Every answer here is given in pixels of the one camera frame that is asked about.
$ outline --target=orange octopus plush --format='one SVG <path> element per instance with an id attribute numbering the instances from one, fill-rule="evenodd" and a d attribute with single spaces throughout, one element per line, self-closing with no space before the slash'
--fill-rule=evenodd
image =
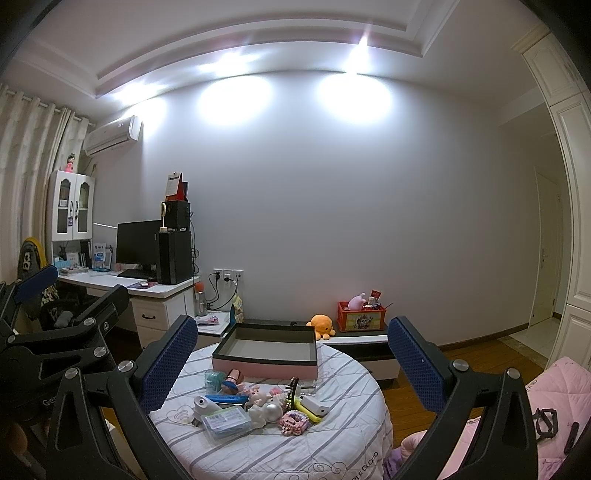
<path id="1" fill-rule="evenodd" d="M 320 338 L 328 340 L 330 335 L 336 335 L 336 332 L 332 328 L 332 320 L 326 315 L 314 315 L 311 321 L 306 323 L 306 326 L 314 327 L 316 340 L 320 340 Z"/>

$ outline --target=glass cabinet door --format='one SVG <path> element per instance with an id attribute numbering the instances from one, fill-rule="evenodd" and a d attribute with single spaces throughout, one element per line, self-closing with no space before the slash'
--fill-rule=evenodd
<path id="1" fill-rule="evenodd" d="M 72 207 L 68 205 L 71 188 L 70 180 L 63 179 L 61 181 L 60 196 L 57 201 L 57 233 L 68 233 L 68 210 Z"/>
<path id="2" fill-rule="evenodd" d="M 79 204 L 77 205 L 78 211 L 78 232 L 86 233 L 88 231 L 88 198 L 90 194 L 90 185 L 83 182 L 80 185 L 80 197 L 78 198 Z"/>

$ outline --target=bottle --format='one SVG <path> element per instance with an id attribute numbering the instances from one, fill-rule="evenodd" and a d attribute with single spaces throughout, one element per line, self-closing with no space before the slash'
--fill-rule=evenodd
<path id="1" fill-rule="evenodd" d="M 205 300 L 205 285 L 198 281 L 195 284 L 195 313 L 198 317 L 207 315 L 207 300 Z"/>

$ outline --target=tile floor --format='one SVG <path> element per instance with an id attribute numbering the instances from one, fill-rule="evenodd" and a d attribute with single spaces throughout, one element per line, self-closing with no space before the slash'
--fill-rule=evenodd
<path id="1" fill-rule="evenodd" d="M 526 330 L 513 333 L 511 337 L 548 358 L 552 353 L 559 326 L 560 320 L 552 317 Z"/>

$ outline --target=air conditioner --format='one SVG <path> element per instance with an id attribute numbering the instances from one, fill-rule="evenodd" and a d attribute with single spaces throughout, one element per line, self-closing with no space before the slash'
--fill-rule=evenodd
<path id="1" fill-rule="evenodd" d="M 135 115 L 103 125 L 86 136 L 84 151 L 92 157 L 110 148 L 135 142 L 141 127 L 142 121 Z"/>

